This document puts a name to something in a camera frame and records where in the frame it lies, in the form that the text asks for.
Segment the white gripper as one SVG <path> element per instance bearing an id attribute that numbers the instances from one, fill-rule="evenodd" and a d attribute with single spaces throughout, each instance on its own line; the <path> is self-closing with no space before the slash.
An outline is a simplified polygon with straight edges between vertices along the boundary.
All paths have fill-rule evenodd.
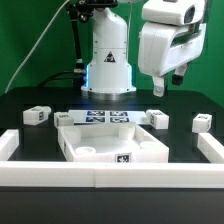
<path id="1" fill-rule="evenodd" d="M 140 32 L 138 67 L 141 73 L 153 76 L 153 94 L 162 97 L 165 80 L 162 76 L 175 69 L 172 84 L 180 86 L 188 65 L 199 57 L 206 32 L 206 25 L 199 26 L 199 32 L 191 34 L 187 41 L 173 44 L 175 38 L 183 38 L 190 26 L 172 26 L 146 22 Z"/>

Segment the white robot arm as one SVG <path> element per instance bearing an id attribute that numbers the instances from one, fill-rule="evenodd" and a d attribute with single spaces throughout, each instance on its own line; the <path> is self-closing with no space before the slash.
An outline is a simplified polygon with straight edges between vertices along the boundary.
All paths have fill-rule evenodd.
<path id="1" fill-rule="evenodd" d="M 181 85 L 189 62 L 200 56 L 211 1 L 148 0 L 143 5 L 145 24 L 139 36 L 138 68 L 152 77 L 154 95 L 164 95 L 169 72 L 173 74 L 172 83 Z M 110 100 L 135 92 L 126 22 L 111 11 L 111 2 L 84 0 L 80 6 L 83 11 L 93 11 L 93 57 L 81 91 Z"/>

